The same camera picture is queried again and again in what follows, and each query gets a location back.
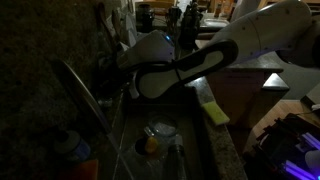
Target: kitchen sink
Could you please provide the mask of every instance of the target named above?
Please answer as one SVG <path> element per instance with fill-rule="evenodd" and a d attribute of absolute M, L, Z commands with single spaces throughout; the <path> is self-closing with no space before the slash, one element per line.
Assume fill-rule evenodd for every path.
<path fill-rule="evenodd" d="M 156 100 L 132 100 L 126 97 L 123 103 L 124 116 L 121 116 L 123 125 L 114 125 L 114 128 L 121 127 L 121 130 L 113 129 L 113 132 L 116 132 L 115 136 L 120 136 L 121 154 L 135 179 L 161 179 L 167 148 L 177 134 L 183 140 L 191 178 L 218 179 L 203 112 L 194 88 L 176 88 Z M 158 148 L 152 154 L 137 150 L 139 141 L 146 134 L 153 134 L 158 140 Z M 115 163 L 108 179 L 130 179 L 120 158 Z"/>

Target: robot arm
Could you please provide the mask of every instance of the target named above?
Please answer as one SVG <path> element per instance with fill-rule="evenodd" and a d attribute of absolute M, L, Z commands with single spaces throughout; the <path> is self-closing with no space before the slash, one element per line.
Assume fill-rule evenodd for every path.
<path fill-rule="evenodd" d="M 143 67 L 137 72 L 135 86 L 140 95 L 153 99 L 171 87 L 232 63 L 276 50 L 293 51 L 297 40 L 313 24 L 311 11 L 303 2 L 287 0 L 267 6 L 232 22 L 204 48 L 187 57 L 168 65 Z"/>

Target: wall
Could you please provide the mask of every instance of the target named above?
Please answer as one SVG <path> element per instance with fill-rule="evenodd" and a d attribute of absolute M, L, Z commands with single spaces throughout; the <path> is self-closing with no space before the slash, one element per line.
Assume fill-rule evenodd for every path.
<path fill-rule="evenodd" d="M 0 179 L 54 177 L 47 131 L 73 122 L 77 109 L 48 60 L 65 60 L 90 86 L 97 54 L 108 52 L 94 15 L 97 2 L 1 1 Z M 121 5 L 119 0 L 104 3 L 107 15 Z"/>

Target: backsplash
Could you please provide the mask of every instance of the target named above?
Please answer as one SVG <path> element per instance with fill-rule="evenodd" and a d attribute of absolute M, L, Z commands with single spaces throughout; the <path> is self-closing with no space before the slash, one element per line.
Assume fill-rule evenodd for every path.
<path fill-rule="evenodd" d="M 46 132 L 77 109 L 49 59 L 66 61 L 90 87 L 97 54 L 109 50 L 97 27 L 97 0 L 2 0 L 0 4 L 0 179 L 54 179 Z M 102 1 L 106 16 L 120 0 Z"/>

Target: green sponge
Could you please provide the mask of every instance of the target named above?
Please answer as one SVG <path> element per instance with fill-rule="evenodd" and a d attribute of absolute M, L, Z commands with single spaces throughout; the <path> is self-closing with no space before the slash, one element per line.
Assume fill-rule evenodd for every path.
<path fill-rule="evenodd" d="M 215 101 L 203 104 L 202 108 L 209 115 L 212 122 L 216 126 L 228 123 L 230 121 L 230 118 L 222 111 Z"/>

